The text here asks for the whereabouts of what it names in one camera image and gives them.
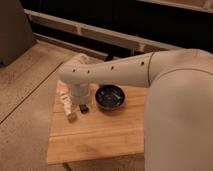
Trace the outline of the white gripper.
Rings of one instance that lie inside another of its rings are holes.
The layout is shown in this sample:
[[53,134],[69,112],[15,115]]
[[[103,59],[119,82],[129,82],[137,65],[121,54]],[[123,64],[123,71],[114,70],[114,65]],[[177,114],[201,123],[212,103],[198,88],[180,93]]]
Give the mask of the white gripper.
[[88,92],[87,84],[72,85],[70,88],[70,98],[74,103],[80,103],[79,97]]

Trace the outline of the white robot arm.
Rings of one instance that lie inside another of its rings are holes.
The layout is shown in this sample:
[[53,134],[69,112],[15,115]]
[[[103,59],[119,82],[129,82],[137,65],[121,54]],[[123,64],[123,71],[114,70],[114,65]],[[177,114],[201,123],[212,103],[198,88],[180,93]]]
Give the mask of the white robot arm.
[[177,49],[97,64],[78,54],[59,78],[80,104],[90,83],[146,87],[145,171],[213,171],[212,53]]

